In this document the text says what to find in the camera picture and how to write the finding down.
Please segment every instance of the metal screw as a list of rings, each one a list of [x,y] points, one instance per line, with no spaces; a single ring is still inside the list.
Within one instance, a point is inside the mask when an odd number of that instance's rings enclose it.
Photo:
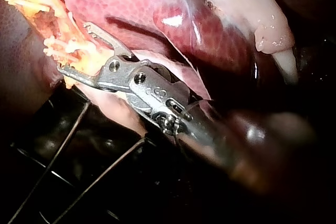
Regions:
[[[144,73],[137,73],[134,76],[134,82],[137,85],[143,84],[145,80],[146,80],[146,75]]]
[[[120,63],[117,60],[113,60],[110,64],[110,71],[117,72],[120,67]]]

